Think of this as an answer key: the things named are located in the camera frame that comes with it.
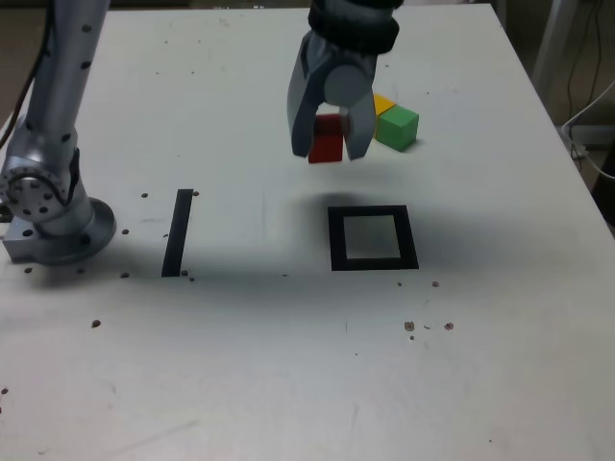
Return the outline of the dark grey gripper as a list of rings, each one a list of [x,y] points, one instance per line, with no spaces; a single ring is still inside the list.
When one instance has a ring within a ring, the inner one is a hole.
[[[376,129],[372,84],[365,73],[376,72],[377,60],[375,55],[340,47],[317,34],[304,36],[287,92],[286,110],[294,156],[306,158],[311,152],[316,111],[326,102],[339,107],[349,159],[365,157]],[[334,63],[342,62],[353,65],[332,69]]]

